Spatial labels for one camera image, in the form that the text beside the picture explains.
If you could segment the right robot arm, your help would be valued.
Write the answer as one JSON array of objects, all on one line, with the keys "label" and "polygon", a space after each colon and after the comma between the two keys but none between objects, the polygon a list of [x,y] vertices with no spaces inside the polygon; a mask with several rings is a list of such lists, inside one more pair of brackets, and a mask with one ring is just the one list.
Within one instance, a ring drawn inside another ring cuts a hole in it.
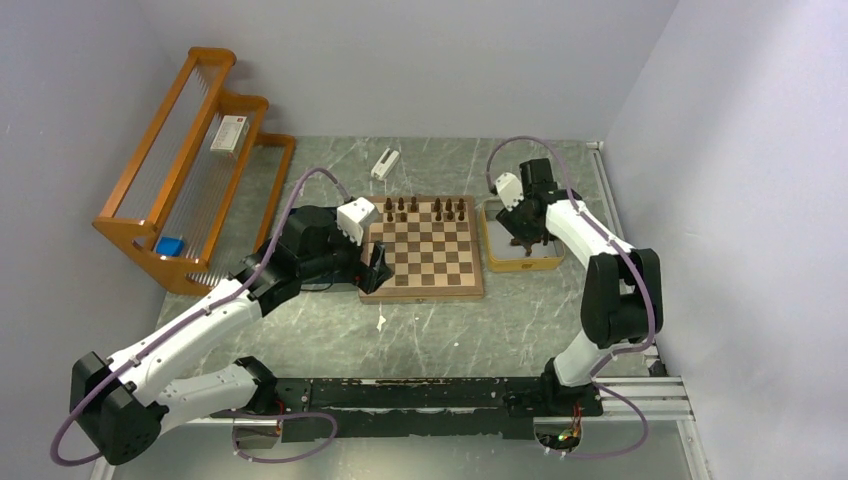
[{"label": "right robot arm", "polygon": [[585,269],[581,331],[548,366],[555,377],[539,391],[542,406],[562,414],[613,358],[641,353],[661,330],[662,282],[658,254],[635,248],[605,227],[571,188],[560,186],[547,158],[520,172],[489,177],[503,207],[496,216],[513,239],[530,249],[556,239]]}]

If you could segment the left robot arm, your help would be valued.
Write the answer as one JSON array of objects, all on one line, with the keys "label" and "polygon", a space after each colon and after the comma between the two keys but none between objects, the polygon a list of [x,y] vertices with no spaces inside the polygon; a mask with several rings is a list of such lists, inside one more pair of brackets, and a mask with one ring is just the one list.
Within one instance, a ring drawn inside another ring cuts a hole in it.
[{"label": "left robot arm", "polygon": [[392,272],[381,242],[369,245],[377,207],[360,197],[339,207],[307,205],[243,258],[191,310],[107,358],[89,352],[71,370],[70,416],[111,465],[138,457],[162,434],[209,413],[261,416],[277,400],[277,379],[254,357],[213,373],[179,373],[228,334],[298,296],[313,280],[348,283],[371,294]]}]

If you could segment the dark chess pieces pile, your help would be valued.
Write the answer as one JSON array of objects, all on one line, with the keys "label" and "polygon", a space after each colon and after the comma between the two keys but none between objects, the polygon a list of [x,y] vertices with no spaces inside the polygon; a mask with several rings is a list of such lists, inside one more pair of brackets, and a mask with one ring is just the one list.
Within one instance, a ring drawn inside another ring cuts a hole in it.
[{"label": "dark chess pieces pile", "polygon": [[537,244],[544,244],[544,241],[541,238],[533,240],[521,240],[519,238],[512,238],[510,240],[511,246],[521,247],[524,250],[525,257],[530,257],[533,254],[533,248]]}]

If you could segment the wooden chess board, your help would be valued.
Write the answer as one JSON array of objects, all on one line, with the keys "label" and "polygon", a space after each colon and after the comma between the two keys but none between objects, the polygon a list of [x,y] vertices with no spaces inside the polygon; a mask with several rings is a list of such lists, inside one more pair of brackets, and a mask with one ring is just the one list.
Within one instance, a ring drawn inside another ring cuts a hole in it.
[{"label": "wooden chess board", "polygon": [[[402,197],[405,210],[398,211],[397,200]],[[367,245],[363,260],[368,262],[373,244],[386,245],[386,259],[394,272],[375,293],[361,293],[364,304],[413,303],[426,301],[479,300],[485,295],[480,239],[475,218],[475,201],[469,195],[416,195],[419,211],[408,211],[413,196],[369,196],[378,209],[379,217],[367,230]],[[385,221],[384,204],[393,202],[392,223]],[[442,221],[434,220],[433,202],[442,202]],[[453,202],[455,219],[447,221],[445,201]],[[466,203],[466,218],[458,221],[457,201]],[[407,213],[407,221],[399,222],[400,212]]]}]

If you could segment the yellow metal tin tray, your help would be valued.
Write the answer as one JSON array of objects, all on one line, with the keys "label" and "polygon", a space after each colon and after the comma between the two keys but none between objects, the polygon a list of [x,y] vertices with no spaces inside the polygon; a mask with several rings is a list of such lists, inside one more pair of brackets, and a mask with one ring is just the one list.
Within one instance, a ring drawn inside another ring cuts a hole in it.
[{"label": "yellow metal tin tray", "polygon": [[484,257],[488,268],[496,273],[546,271],[559,267],[566,256],[563,244],[550,240],[547,244],[537,243],[530,255],[521,245],[511,243],[513,236],[496,220],[503,209],[502,203],[486,199],[479,209]]}]

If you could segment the white plastic clip device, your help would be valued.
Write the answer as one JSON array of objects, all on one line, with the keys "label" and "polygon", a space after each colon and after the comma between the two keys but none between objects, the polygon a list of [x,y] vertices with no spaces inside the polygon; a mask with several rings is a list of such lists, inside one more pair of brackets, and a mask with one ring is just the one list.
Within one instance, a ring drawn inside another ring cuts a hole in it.
[{"label": "white plastic clip device", "polygon": [[398,150],[386,148],[371,169],[370,175],[378,181],[385,181],[401,158]]}]

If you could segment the orange wooden rack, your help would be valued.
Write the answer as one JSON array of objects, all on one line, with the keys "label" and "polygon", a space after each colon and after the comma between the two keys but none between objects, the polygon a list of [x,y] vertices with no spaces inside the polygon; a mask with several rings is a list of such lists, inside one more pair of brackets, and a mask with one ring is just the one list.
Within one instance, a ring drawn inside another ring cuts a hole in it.
[{"label": "orange wooden rack", "polygon": [[[276,162],[269,198],[251,250],[269,237],[297,141],[264,131],[266,98],[236,93],[227,78],[237,62],[225,48],[195,46],[166,93],[93,227],[154,279],[178,295],[205,295],[226,275],[219,245],[250,162]],[[233,156],[210,152],[224,115],[245,115],[249,131]],[[182,236],[180,257],[155,253],[160,237]]]}]

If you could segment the white red small box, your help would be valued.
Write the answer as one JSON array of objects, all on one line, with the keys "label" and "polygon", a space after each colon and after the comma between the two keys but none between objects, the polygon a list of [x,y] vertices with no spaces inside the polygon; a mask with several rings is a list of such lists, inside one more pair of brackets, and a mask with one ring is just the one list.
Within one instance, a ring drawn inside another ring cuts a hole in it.
[{"label": "white red small box", "polygon": [[249,131],[249,119],[245,115],[224,115],[212,139],[210,152],[233,156],[239,150]]}]

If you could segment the blue small box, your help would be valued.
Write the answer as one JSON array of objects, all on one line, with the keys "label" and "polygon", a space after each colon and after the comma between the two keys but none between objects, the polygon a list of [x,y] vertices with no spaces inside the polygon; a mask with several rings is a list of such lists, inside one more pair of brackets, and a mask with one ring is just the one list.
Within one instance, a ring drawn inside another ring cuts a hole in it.
[{"label": "blue small box", "polygon": [[155,253],[165,257],[180,257],[185,245],[186,242],[182,236],[162,236],[155,245]]}]

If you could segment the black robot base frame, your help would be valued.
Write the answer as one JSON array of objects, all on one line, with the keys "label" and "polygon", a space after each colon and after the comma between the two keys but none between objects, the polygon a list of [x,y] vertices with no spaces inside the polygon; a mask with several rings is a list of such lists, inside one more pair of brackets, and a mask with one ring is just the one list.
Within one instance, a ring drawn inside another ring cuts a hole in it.
[{"label": "black robot base frame", "polygon": [[600,392],[588,384],[559,389],[553,374],[539,377],[413,379],[279,378],[263,385],[242,412],[299,414],[283,424],[283,442],[327,437],[499,435],[532,440],[535,423],[603,413]]}]

